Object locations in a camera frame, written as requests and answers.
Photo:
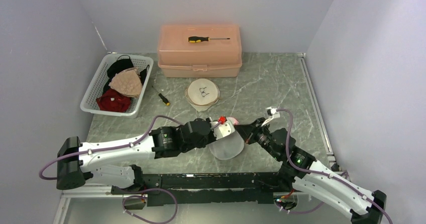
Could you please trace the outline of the white mesh bag red zipper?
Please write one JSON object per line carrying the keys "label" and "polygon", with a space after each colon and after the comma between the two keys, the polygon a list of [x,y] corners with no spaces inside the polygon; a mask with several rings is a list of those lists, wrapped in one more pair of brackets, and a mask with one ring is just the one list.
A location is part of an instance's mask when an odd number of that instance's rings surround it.
{"label": "white mesh bag red zipper", "polygon": [[208,144],[208,148],[217,159],[229,160],[242,152],[244,140],[235,129],[232,134]]}

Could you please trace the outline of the beige lace bra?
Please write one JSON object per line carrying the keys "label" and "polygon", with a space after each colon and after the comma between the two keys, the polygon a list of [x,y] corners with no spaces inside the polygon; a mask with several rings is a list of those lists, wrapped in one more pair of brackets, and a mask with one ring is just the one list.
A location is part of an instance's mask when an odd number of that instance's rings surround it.
{"label": "beige lace bra", "polygon": [[129,68],[117,73],[108,86],[127,97],[139,97],[143,88],[138,69]]}

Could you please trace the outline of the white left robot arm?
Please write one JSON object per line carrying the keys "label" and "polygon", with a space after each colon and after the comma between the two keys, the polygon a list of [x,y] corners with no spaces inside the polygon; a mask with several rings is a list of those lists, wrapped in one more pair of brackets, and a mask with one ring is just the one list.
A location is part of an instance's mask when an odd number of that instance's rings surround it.
{"label": "white left robot arm", "polygon": [[89,143],[79,137],[65,140],[57,154],[56,188],[70,190],[89,181],[127,189],[132,194],[143,190],[142,169],[116,164],[136,158],[144,160],[174,158],[215,142],[219,122],[195,119],[175,127],[149,127],[141,136],[116,141]]}

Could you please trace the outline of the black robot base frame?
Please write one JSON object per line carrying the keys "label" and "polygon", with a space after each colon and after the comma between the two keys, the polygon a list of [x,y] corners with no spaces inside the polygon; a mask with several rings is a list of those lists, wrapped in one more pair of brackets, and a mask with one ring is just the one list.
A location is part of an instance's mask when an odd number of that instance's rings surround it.
{"label": "black robot base frame", "polygon": [[112,186],[112,195],[142,194],[148,206],[166,204],[255,202],[272,204],[293,188],[278,172],[144,174],[140,167],[134,184]]}

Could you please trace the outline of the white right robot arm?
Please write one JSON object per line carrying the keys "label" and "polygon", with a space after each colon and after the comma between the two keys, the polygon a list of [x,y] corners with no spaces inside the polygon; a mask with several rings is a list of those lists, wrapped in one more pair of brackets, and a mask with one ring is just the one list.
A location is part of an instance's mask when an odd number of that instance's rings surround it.
{"label": "white right robot arm", "polygon": [[296,146],[296,140],[281,128],[274,132],[264,125],[265,118],[251,124],[236,125],[246,144],[259,144],[281,167],[276,183],[282,191],[295,189],[332,206],[351,223],[381,223],[387,196],[380,190],[359,187]]}

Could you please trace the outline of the red bra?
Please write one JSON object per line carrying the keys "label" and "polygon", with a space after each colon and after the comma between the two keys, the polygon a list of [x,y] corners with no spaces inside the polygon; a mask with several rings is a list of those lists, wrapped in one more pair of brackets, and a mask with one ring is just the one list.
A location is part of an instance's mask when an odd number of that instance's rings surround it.
{"label": "red bra", "polygon": [[131,99],[114,89],[109,89],[101,97],[96,99],[96,103],[102,111],[124,113],[129,109]]}

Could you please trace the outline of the beige mesh laundry bag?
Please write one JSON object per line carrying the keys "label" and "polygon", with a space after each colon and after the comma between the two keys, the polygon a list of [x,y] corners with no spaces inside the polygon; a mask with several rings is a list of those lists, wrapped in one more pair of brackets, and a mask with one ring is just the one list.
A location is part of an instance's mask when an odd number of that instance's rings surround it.
{"label": "beige mesh laundry bag", "polygon": [[219,101],[220,90],[214,82],[199,78],[185,89],[184,96],[197,112],[202,112]]}

